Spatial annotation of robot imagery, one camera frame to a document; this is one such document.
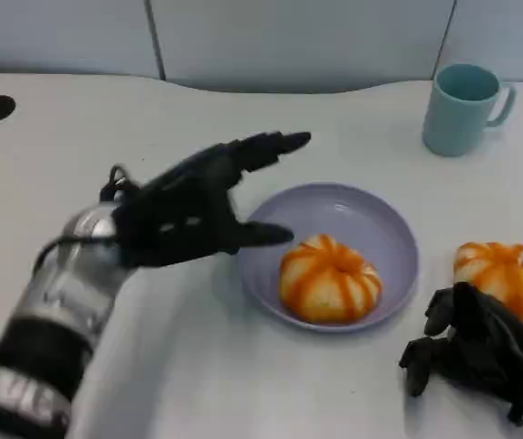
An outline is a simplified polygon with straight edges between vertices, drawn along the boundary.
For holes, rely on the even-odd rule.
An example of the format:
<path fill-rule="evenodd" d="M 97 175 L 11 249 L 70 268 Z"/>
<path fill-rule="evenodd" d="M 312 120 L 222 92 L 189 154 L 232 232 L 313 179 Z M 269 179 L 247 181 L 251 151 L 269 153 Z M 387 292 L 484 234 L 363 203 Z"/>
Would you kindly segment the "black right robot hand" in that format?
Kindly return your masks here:
<path fill-rule="evenodd" d="M 523 322 L 468 282 L 435 291 L 424 337 L 410 341 L 399 366 L 405 390 L 422 395 L 435 373 L 508 402 L 507 418 L 523 424 Z"/>

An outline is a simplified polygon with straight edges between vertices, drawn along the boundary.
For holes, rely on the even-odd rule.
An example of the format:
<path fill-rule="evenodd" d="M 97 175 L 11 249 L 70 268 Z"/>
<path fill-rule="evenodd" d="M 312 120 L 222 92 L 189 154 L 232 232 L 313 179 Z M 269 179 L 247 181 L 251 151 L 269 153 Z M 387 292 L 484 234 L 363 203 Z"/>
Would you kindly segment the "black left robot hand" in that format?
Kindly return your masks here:
<path fill-rule="evenodd" d="M 284 226 L 239 221 L 230 191 L 245 173 L 278 163 L 310 140 L 308 132 L 274 132 L 212 145 L 142 185 L 112 213 L 122 265 L 160 268 L 291 241 Z"/>

